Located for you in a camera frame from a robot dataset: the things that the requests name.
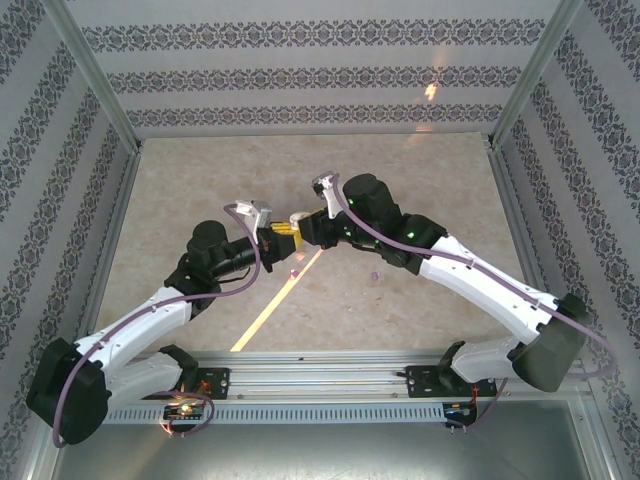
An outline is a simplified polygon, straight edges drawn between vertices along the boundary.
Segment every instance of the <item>yellow object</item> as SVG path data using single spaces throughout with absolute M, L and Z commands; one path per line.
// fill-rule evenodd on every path
M 296 283 L 298 283 L 300 279 L 304 277 L 304 274 L 307 272 L 307 270 L 309 270 L 311 265 L 314 264 L 314 262 L 318 259 L 318 257 L 323 251 L 324 250 L 318 250 L 316 254 L 311 258 L 311 260 L 309 260 L 309 263 L 305 265 L 305 267 L 302 269 L 302 271 L 298 274 L 297 277 L 295 278 L 289 277 L 289 280 L 287 280 L 287 283 L 284 284 L 284 287 L 282 287 L 280 291 L 276 294 L 276 296 L 273 297 L 273 299 L 269 302 L 269 305 L 267 305 L 267 307 L 260 313 L 260 315 L 258 315 L 258 318 L 255 319 L 255 321 L 251 324 L 251 326 L 247 329 L 247 331 L 244 332 L 244 334 L 242 334 L 242 337 L 240 337 L 240 340 L 238 340 L 236 344 L 233 347 L 231 347 L 231 350 L 230 350 L 231 352 L 239 352 L 244 348 L 244 346 L 249 342 L 249 340 L 251 340 L 251 337 L 253 337 L 258 331 L 258 329 L 264 324 L 264 322 L 267 321 L 267 319 L 273 313 L 276 307 L 280 305 L 282 300 L 284 300 L 287 295 L 289 295 L 289 292 L 293 289 L 293 287 L 296 286 Z
M 280 235 L 293 235 L 293 241 L 296 244 L 296 250 L 302 245 L 302 236 L 299 230 L 291 228 L 289 222 L 273 222 L 271 224 L 271 230 Z

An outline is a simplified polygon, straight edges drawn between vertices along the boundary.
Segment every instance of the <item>beige floor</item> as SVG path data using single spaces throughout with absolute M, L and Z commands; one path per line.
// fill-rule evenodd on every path
M 268 201 L 274 220 L 322 206 L 310 187 L 333 170 L 370 172 L 403 212 L 426 215 L 516 278 L 522 274 L 479 134 L 272 136 L 151 139 L 145 144 L 104 296 L 98 327 L 144 301 L 171 273 L 193 227 L 216 219 L 230 240 L 240 229 L 221 210 L 236 199 Z M 254 287 L 213 305 L 156 342 L 229 350 L 292 268 L 276 265 Z M 372 272 L 380 279 L 373 281 Z M 245 347 L 252 351 L 446 348 L 507 331 L 440 285 L 387 266 L 347 245 L 324 252 Z

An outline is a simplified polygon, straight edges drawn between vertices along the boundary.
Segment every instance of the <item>patterned wallpaper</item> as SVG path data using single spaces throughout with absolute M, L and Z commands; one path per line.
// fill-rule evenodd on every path
M 545 282 L 620 355 L 592 385 L 623 478 L 640 478 L 639 21 L 632 1 L 585 2 L 503 145 Z
M 77 336 L 128 154 L 40 3 L 0 6 L 0 479 L 43 348 Z
M 557 3 L 68 5 L 145 138 L 489 133 Z

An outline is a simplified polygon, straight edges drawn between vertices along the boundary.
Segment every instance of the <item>marble floor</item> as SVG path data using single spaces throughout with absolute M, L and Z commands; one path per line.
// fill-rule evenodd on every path
M 264 136 L 150 139 L 140 167 L 100 310 L 106 326 L 146 300 L 173 271 L 193 227 L 221 221 L 241 231 L 222 206 L 266 200 L 273 220 L 322 206 L 311 179 L 370 172 L 403 212 L 445 226 L 472 251 L 522 279 L 505 214 L 479 134 Z M 190 351 L 229 350 L 316 249 L 304 247 L 247 292 L 216 300 L 155 342 Z M 377 281 L 372 272 L 379 274 Z M 246 351 L 443 349 L 507 330 L 445 287 L 386 265 L 347 245 L 323 252 L 275 309 Z

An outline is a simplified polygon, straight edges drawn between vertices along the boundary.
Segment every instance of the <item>orange laser beam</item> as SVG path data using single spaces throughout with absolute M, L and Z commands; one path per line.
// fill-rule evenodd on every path
M 284 286 L 280 289 L 280 291 L 276 294 L 276 296 L 271 299 L 271 301 L 269 302 L 269 305 L 267 305 L 265 309 L 260 313 L 260 315 L 258 315 L 258 318 L 254 320 L 254 322 L 247 329 L 247 331 L 242 334 L 242 336 L 240 337 L 240 340 L 238 340 L 236 344 L 233 347 L 231 347 L 230 352 L 239 352 L 245 347 L 245 345 L 249 342 L 249 340 L 251 340 L 251 337 L 253 337 L 256 334 L 256 332 L 260 329 L 260 327 L 264 324 L 264 322 L 267 321 L 269 316 L 278 307 L 278 305 L 280 305 L 280 303 L 282 303 L 285 297 L 289 295 L 289 292 L 291 292 L 293 287 L 296 286 L 296 284 L 304 276 L 307 270 L 309 270 L 311 265 L 315 263 L 315 261 L 318 259 L 318 257 L 322 252 L 323 250 L 318 250 L 316 254 L 311 258 L 311 260 L 309 260 L 309 263 L 305 265 L 305 267 L 302 269 L 302 271 L 298 274 L 296 278 L 289 278 L 289 280 L 287 280 L 287 283 L 285 283 Z

